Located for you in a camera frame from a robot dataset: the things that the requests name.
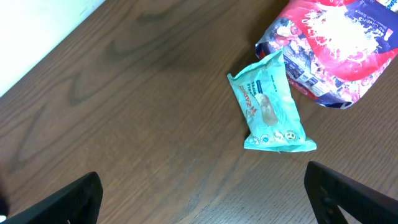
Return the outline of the small orange tissue pack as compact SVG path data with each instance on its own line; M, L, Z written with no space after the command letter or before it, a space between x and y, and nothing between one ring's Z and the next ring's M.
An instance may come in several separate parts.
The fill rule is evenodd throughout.
M398 11L398 2L397 2L397 0L387 0L387 1L385 2L385 6L386 6L388 9L390 9L390 10L392 10L392 11L394 11L394 12L397 12L397 11Z

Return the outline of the red purple pad package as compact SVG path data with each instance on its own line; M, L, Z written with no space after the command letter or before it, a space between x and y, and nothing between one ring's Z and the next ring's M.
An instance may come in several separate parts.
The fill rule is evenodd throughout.
M278 50L296 89L347 109L397 56L397 12L379 1L289 1L256 43L258 58Z

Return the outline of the teal wet wipes packet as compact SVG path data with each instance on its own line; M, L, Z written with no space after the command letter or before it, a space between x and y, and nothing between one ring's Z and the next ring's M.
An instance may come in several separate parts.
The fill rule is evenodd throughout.
M317 148L307 137L290 92L283 51L227 75L250 131L245 149L308 152Z

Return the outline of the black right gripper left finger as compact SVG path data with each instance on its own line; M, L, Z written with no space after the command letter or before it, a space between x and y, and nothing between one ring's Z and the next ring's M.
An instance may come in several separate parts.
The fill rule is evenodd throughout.
M96 224L103 187L96 172L89 172L28 209L1 222L8 224Z

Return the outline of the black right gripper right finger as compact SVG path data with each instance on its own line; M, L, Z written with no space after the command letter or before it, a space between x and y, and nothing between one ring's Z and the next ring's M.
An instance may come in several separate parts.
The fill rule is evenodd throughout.
M318 162L307 164L304 186L318 223L346 223L341 210L361 223L397 223L397 200Z

